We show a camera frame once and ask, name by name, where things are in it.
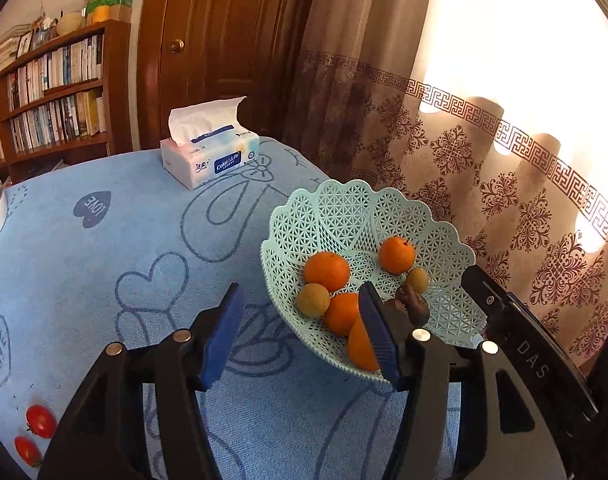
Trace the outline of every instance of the metal screw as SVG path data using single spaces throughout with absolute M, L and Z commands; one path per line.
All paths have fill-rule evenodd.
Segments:
M 492 341 L 484 341 L 482 343 L 482 350 L 487 354 L 497 354 L 499 349 L 500 348 L 497 346 L 497 344 L 493 343 Z
M 193 334 L 191 334 L 190 330 L 186 330 L 185 328 L 176 330 L 175 333 L 173 333 L 173 339 L 175 339 L 177 343 L 186 343 L 191 337 L 193 337 Z
M 413 330 L 413 338 L 417 339 L 418 341 L 425 342 L 431 338 L 431 333 L 423 328 L 416 328 Z
M 110 343 L 110 345 L 106 346 L 106 354 L 115 356 L 121 354 L 121 351 L 124 349 L 121 343 Z

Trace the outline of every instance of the patterned curtain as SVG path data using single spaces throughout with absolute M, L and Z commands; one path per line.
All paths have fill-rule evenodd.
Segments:
M 608 334 L 608 22 L 510 1 L 314 0 L 283 140 L 426 202 L 580 365 Z

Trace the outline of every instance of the tomato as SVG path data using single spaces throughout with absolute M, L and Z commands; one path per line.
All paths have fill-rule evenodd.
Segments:
M 39 467 L 41 465 L 41 452 L 32 440 L 25 436 L 15 437 L 15 449 L 21 459 L 30 467 Z
M 57 421 L 55 416 L 47 408 L 39 404 L 33 404 L 26 410 L 28 430 L 41 438 L 53 438 Z

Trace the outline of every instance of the round woven basket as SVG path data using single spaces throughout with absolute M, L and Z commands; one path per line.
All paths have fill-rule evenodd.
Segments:
M 475 263 L 475 255 L 460 242 L 452 224 L 434 221 L 425 203 L 408 200 L 397 189 L 373 191 L 363 180 L 326 180 L 313 193 L 295 190 L 271 214 L 269 238 L 261 243 L 266 286 L 287 325 L 325 361 L 375 381 L 384 379 L 379 372 L 353 365 L 345 352 L 346 339 L 334 336 L 321 320 L 300 314 L 295 298 L 305 284 L 307 258 L 319 251 L 341 254 L 351 267 L 349 283 L 338 294 L 356 292 L 370 281 L 383 300 L 392 298 L 404 276 L 389 274 L 377 260 L 380 244 L 391 236 L 408 238 L 417 251 L 415 266 L 429 274 L 424 294 L 431 307 L 427 328 L 448 343 L 470 346 L 486 322 L 460 287 L 462 272 Z

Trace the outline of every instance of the table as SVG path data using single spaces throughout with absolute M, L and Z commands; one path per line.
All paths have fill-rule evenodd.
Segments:
M 59 419 L 104 346 L 159 342 L 219 304 L 230 282 L 247 301 L 222 378 L 197 393 L 226 480 L 379 479 L 405 394 L 349 376 L 309 352 L 272 306 L 259 249 L 275 206 L 327 177 L 261 139 L 248 166 L 189 191 L 159 150 L 45 174 L 7 190 L 0 234 L 0 440 L 35 402 Z M 152 387 L 144 387 L 151 469 L 165 479 Z M 452 463 L 459 393 L 438 476 Z M 45 453 L 48 441 L 35 437 Z

